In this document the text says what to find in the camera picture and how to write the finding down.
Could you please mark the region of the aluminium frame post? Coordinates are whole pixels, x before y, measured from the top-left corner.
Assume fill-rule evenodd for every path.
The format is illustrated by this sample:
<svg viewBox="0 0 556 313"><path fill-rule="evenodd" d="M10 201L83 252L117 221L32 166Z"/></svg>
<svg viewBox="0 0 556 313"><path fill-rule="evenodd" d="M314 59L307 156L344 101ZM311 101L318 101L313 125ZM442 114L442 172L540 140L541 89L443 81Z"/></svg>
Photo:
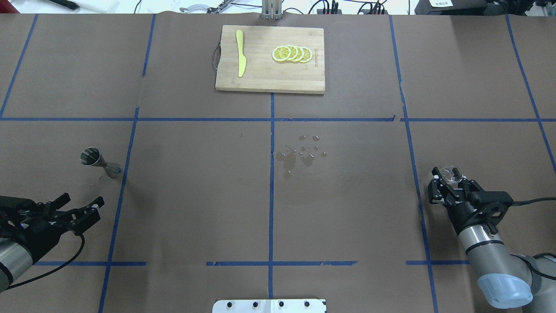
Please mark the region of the aluminium frame post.
<svg viewBox="0 0 556 313"><path fill-rule="evenodd" d="M283 16L282 0L263 0L261 18L263 20L281 20Z"/></svg>

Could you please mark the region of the clear glass measuring cup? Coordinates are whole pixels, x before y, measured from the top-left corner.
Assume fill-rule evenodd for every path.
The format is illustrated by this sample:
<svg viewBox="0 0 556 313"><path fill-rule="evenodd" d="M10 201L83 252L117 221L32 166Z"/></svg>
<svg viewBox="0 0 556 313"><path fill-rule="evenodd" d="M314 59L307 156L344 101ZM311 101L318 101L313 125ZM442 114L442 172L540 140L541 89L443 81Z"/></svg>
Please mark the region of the clear glass measuring cup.
<svg viewBox="0 0 556 313"><path fill-rule="evenodd" d="M439 169L440 175L449 186L457 187L463 180L463 172L458 166L444 166Z"/></svg>

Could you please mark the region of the lemon slice four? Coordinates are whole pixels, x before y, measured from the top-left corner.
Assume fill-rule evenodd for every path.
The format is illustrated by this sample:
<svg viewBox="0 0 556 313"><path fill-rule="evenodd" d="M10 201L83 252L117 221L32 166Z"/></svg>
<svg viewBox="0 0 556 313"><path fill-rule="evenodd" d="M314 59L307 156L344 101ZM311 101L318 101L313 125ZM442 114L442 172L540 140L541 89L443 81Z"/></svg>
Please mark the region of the lemon slice four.
<svg viewBox="0 0 556 313"><path fill-rule="evenodd" d="M310 48L308 47L301 47L301 51L302 51L302 58L300 59L300 63L308 63L312 60L313 58L313 52Z"/></svg>

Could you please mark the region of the wooden cutting board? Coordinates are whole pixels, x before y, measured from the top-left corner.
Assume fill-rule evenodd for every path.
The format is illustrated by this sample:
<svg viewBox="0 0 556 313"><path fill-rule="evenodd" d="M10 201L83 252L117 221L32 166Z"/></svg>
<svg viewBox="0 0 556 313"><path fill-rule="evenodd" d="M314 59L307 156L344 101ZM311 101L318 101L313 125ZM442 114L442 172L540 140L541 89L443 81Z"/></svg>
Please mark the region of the wooden cutting board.
<svg viewBox="0 0 556 313"><path fill-rule="evenodd" d="M247 66L238 77L236 30L243 30ZM312 50L308 63L276 62L272 51L280 45L296 45ZM220 91L324 94L325 32L322 28L240 26L226 24L221 30L221 55L215 89Z"/></svg>

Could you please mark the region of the yellow plastic knife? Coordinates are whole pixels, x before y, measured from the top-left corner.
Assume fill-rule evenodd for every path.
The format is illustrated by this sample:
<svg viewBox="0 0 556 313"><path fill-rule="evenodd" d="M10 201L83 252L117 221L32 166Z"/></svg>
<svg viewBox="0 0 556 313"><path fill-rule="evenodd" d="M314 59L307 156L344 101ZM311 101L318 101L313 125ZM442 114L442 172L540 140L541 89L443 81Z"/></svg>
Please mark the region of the yellow plastic knife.
<svg viewBox="0 0 556 313"><path fill-rule="evenodd" d="M244 55L244 32L243 30L236 30L235 32L236 43L238 47L238 77L243 77L246 66L247 66L247 58Z"/></svg>

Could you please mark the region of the lemon slice two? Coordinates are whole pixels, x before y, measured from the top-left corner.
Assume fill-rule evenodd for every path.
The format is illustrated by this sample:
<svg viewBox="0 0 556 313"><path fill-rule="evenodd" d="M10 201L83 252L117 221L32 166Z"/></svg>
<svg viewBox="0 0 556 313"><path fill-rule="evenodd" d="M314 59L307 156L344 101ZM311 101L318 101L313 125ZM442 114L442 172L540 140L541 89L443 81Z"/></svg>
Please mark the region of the lemon slice two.
<svg viewBox="0 0 556 313"><path fill-rule="evenodd" d="M291 61L296 60L298 58L298 56L300 55L299 47L296 46L296 45L291 45L291 44L287 45L287 47L288 47L290 53L289 53L289 56L286 59L286 61L291 62Z"/></svg>

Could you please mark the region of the steel jigger shaker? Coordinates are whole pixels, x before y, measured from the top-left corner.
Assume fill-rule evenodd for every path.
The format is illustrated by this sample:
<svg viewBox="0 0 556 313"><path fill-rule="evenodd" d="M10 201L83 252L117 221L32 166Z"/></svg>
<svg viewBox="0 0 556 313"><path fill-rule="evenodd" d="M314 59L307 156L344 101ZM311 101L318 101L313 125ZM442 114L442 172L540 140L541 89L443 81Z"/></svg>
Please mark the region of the steel jigger shaker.
<svg viewBox="0 0 556 313"><path fill-rule="evenodd" d="M103 168L107 176L113 180L123 173L123 168L119 164L106 162L101 151L95 147L83 150L80 161L84 166Z"/></svg>

